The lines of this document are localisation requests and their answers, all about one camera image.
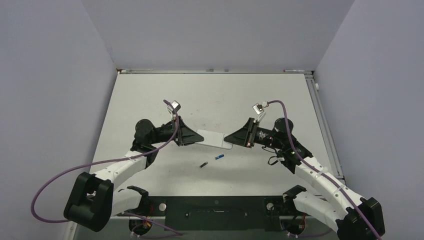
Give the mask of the white air conditioner remote control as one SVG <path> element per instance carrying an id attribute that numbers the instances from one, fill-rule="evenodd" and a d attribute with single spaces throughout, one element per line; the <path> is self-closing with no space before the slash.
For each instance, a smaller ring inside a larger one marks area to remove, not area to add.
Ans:
<path id="1" fill-rule="evenodd" d="M 231 150 L 233 148 L 232 143 L 226 142 L 224 140 L 224 138 L 227 137 L 228 134 L 203 129 L 198 129 L 196 133 L 204 138 L 203 141 L 196 142 L 196 144 L 198 145 L 214 147 L 224 150 Z"/>

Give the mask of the black AAA battery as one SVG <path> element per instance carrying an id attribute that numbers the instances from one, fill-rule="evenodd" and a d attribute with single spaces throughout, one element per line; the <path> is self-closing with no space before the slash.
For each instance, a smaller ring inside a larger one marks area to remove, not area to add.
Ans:
<path id="1" fill-rule="evenodd" d="M 206 161 L 206 162 L 204 162 L 203 164 L 201 164 L 201 165 L 199 166 L 199 168 L 201 169 L 201 168 L 205 167 L 207 164 L 208 164 L 208 162 Z"/>

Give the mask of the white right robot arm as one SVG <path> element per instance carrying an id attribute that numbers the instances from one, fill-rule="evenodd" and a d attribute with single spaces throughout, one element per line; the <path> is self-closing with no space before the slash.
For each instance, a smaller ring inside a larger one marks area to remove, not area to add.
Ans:
<path id="1" fill-rule="evenodd" d="M 224 137 L 233 145 L 252 148 L 259 144 L 273 149 L 292 174 L 308 183 L 318 196 L 296 185 L 283 193 L 283 209 L 289 214 L 305 213 L 336 232 L 340 240 L 380 240 L 385 234 L 381 204 L 354 192 L 333 176 L 293 135 L 294 124 L 284 117 L 273 129 L 259 126 L 250 118 L 239 130 Z"/>

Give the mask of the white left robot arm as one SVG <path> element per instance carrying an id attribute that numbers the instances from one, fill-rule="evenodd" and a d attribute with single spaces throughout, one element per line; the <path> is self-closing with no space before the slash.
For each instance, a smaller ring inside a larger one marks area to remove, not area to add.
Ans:
<path id="1" fill-rule="evenodd" d="M 132 146 L 123 161 L 94 173 L 83 172 L 76 178 L 64 208 L 65 219 L 99 232 L 112 216 L 128 210 L 136 215 L 145 214 L 149 208 L 146 199 L 149 193 L 140 187 L 122 187 L 122 184 L 153 164 L 159 152 L 155 144 L 172 141 L 178 146 L 188 146 L 204 141 L 204 137 L 187 127 L 181 117 L 160 127 L 148 119 L 139 120 Z"/>

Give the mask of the blue AAA battery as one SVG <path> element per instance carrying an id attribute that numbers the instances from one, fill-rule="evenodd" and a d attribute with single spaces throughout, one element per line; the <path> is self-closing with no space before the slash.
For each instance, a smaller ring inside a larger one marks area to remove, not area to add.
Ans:
<path id="1" fill-rule="evenodd" d="M 216 156 L 216 157 L 215 157 L 215 160 L 221 159 L 221 158 L 223 158 L 224 156 L 225 156 L 224 154 L 218 155 L 218 156 Z"/>

